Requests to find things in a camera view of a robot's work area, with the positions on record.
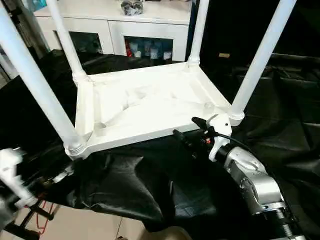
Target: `tiled floor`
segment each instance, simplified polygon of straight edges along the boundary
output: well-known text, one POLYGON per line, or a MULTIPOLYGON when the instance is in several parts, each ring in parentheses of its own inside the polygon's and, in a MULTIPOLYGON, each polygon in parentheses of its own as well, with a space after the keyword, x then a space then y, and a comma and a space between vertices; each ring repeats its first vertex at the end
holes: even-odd
MULTIPOLYGON (((26 214, 27 209, 23 209, 16 223, 20 224, 26 214)), ((39 225, 42 226, 44 222, 44 218, 40 216, 39 225)), ((39 231, 35 216, 32 217, 27 228, 39 231)), ((65 206, 60 207, 53 221, 48 222, 41 240, 115 240, 120 236, 128 240, 190 240, 178 227, 149 233, 142 222, 137 220, 65 206)), ((0 240, 20 240, 20 238, 2 231, 0 240)))

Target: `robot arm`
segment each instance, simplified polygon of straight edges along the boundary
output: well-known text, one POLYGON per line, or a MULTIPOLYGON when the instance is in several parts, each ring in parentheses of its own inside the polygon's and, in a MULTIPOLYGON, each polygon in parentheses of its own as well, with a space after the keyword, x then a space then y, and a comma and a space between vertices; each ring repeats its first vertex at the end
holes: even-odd
POLYGON ((0 231, 10 224, 15 219, 16 212, 25 206, 52 220, 50 213, 39 208, 37 196, 43 195, 50 186, 73 174, 69 162, 58 165, 54 163, 48 166, 50 171, 46 175, 34 174, 24 179, 17 174, 17 165, 22 162, 22 155, 18 148, 0 150, 0 231))
MULTIPOLYGON (((216 114, 207 121, 193 117, 192 121, 204 130, 201 141, 206 150, 209 149, 208 158, 223 164, 238 185, 255 223, 252 227, 254 239, 305 240, 275 179, 245 145, 230 137, 232 130, 228 115, 216 114)), ((175 130, 174 135, 182 133, 175 130)))

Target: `black tablecloth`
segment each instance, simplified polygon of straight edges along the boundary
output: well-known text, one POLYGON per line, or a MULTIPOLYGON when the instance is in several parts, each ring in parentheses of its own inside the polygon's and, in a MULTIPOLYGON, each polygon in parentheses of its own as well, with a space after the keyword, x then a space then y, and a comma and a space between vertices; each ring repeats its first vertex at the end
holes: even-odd
MULTIPOLYGON (((114 55, 79 57, 88 74, 160 64, 114 55)), ((319 69, 282 64, 274 62, 266 69, 233 136, 250 146, 276 176, 304 233, 319 239, 319 69)), ((65 56, 55 50, 41 60, 40 68, 74 122, 77 89, 65 56)), ((229 101, 247 70, 231 65, 203 69, 229 101)), ((0 104, 0 148, 22 147, 33 171, 68 159, 19 77, 0 90, 0 104)), ((188 133, 194 140, 198 135, 199 131, 188 133)), ((77 162, 75 174, 54 186, 46 198, 141 220, 149 231, 181 226, 195 240, 245 239, 251 227, 230 176, 219 164, 192 159, 172 136, 93 153, 77 162)))

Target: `cabinet door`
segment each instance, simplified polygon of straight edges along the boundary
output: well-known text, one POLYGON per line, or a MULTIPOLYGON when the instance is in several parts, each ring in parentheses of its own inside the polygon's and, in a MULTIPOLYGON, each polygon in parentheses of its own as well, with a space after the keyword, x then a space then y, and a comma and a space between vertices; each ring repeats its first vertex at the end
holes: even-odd
MULTIPOLYGON (((42 16, 36 19, 49 50, 62 49, 53 19, 42 16)), ((107 20, 64 18, 64 23, 77 51, 114 53, 107 20)))
POLYGON ((188 26, 178 24, 108 21, 114 54, 127 55, 125 37, 172 39, 172 60, 185 61, 188 26))

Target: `black fabric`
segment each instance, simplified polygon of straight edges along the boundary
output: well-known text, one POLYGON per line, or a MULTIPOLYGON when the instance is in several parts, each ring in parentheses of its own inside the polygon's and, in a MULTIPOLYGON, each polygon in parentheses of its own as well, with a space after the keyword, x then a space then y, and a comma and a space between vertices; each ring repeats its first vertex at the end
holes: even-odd
MULTIPOLYGON (((268 28, 278 0, 210 1, 203 35, 201 61, 221 60, 219 53, 230 54, 229 61, 249 64, 268 28)), ((274 53, 320 57, 320 2, 297 1, 274 53)))
MULTIPOLYGON (((123 56, 79 56, 88 74, 157 64, 123 56)), ((265 71, 233 136, 250 146, 276 176, 304 233, 319 239, 319 69, 282 64, 265 71)), ((53 51, 39 65, 74 121, 77 89, 63 53, 53 51)), ((205 63, 203 69, 229 101, 247 70, 224 64, 208 70, 205 63)), ((28 152, 25 164, 34 171, 45 172, 51 163, 69 160, 19 77, 0 90, 0 103, 0 148, 22 147, 28 152)), ((199 132, 187 135, 197 140, 199 132)), ((53 186, 46 198, 141 220, 149 231, 181 226, 195 240, 246 239, 251 227, 246 205, 228 173, 218 163, 194 160, 172 136, 93 153, 77 161, 75 174, 53 186)))

